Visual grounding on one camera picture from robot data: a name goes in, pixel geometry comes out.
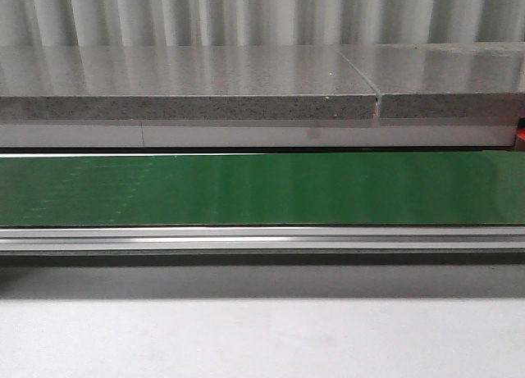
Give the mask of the green conveyor belt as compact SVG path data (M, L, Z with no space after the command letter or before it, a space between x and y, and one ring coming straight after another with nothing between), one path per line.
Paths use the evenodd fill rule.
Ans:
M512 152L5 157L5 227L522 225Z

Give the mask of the grey stone slab left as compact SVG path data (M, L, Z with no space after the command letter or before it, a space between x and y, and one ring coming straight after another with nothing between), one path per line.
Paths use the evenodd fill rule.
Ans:
M4 47L1 118L368 120L376 95L332 47Z

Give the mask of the grey stone slab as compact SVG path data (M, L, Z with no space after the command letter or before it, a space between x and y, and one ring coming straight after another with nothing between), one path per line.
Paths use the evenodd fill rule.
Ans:
M341 46L372 86L382 120L524 116L524 44L431 43Z
M368 120L376 95L332 47L4 47L1 118Z

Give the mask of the grey stone slab right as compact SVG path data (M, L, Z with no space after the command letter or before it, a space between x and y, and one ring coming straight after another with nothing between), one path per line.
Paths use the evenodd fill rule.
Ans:
M372 86L382 120L524 116L524 44L431 43L341 46Z

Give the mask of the white panel under slabs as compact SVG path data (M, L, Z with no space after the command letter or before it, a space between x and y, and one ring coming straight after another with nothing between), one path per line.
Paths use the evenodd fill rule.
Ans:
M518 122L467 119L347 121L4 121L4 148L373 148L510 146Z

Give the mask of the red object at right edge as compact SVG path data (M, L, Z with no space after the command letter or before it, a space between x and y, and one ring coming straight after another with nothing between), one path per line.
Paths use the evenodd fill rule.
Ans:
M525 118L521 118L518 122L514 141L514 150L519 152L525 151Z

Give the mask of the white corrugated curtain backdrop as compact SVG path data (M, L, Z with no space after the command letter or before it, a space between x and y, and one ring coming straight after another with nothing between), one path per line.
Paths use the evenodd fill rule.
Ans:
M4 46L524 39L524 0L1 0Z

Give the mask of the aluminium conveyor side rail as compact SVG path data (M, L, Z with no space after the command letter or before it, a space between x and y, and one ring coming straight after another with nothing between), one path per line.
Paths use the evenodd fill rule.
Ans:
M132 226L6 228L3 267L513 265L524 228Z

